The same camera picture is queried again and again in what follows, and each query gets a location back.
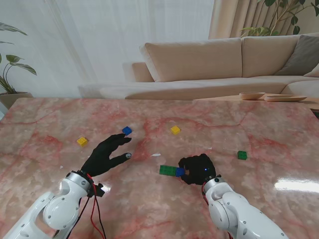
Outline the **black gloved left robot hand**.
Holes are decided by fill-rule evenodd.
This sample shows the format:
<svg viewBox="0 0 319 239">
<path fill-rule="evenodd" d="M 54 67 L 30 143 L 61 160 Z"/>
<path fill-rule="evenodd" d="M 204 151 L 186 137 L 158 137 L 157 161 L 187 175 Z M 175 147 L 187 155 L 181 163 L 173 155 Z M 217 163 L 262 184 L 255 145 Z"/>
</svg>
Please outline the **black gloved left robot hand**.
<svg viewBox="0 0 319 239">
<path fill-rule="evenodd" d="M 85 175 L 89 174 L 91 177 L 95 177 L 126 162 L 132 157 L 130 153 L 124 153 L 114 158 L 110 158 L 110 156 L 119 146 L 129 143 L 131 140 L 124 133 L 111 135 L 106 140 L 100 142 L 92 151 L 92 154 L 82 166 L 81 171 Z"/>
</svg>

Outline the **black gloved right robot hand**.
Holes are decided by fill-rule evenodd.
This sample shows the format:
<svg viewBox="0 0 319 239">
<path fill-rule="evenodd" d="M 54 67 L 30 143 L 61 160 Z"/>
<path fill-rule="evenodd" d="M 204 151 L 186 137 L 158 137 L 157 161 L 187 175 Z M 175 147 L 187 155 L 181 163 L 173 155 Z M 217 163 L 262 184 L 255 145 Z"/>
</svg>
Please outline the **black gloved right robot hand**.
<svg viewBox="0 0 319 239">
<path fill-rule="evenodd" d="M 211 159 L 206 154 L 182 158 L 179 167 L 185 170 L 181 179 L 188 185 L 203 185 L 205 182 L 216 177 L 216 169 Z"/>
</svg>

